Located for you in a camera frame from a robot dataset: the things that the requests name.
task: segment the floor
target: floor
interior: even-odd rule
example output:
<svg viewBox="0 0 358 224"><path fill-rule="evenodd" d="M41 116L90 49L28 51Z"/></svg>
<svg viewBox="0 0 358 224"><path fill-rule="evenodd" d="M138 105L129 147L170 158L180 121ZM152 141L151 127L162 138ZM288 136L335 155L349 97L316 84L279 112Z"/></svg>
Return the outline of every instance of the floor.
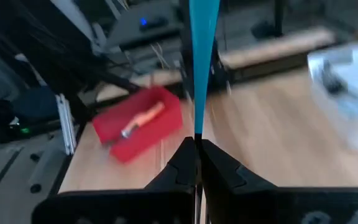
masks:
<svg viewBox="0 0 358 224"><path fill-rule="evenodd" d="M349 7L346 2L353 2L353 5ZM266 18L269 18L269 12L272 8L268 3L265 5L250 4L246 9L237 9L240 7L237 7L235 4L231 7L232 12L218 20L216 37L221 51L256 44L257 40L252 37L249 29L263 18L261 15L267 15ZM342 22L343 24L356 26L358 24L358 1L327 1L326 15L333 17L335 21ZM340 38L348 39L350 37L348 30L343 29L343 27L338 28L336 24L324 20L322 16L303 17L297 19L296 22L294 20L294 17L291 16L285 18L285 32L297 30L311 24L324 24L337 31ZM178 44L180 43L177 40L161 43L164 52L178 47ZM131 52L131 56L135 59L150 54L153 54L150 47ZM166 54L165 56L167 61L172 63L178 59L178 52L174 51L174 53ZM157 59L153 58L143 61L136 66L146 70L154 67L156 61ZM31 194L29 192L27 181L35 167L35 163L29 159L29 156L43 147L62 148L63 142L59 138L61 134L57 132L55 136L51 141L48 141L47 137L43 135L0 147L0 172L7 163L13 161L9 170L0 181L0 223L30 223L30 214L34 206L49 195L50 188L63 162L63 154L57 154L55 159L48 165L48 172L45 173L42 179L43 189L38 194Z"/></svg>

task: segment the white object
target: white object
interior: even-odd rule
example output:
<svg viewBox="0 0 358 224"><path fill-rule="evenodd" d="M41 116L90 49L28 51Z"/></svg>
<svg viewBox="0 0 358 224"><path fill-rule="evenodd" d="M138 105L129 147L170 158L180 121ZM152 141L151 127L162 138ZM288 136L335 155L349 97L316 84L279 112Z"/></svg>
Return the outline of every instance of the white object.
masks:
<svg viewBox="0 0 358 224"><path fill-rule="evenodd" d="M358 100L346 93L339 96L328 94L320 82L325 60L332 64L333 72L348 83L349 91L358 94L358 43L313 52L308 56L314 101L350 148L358 152Z"/></svg>

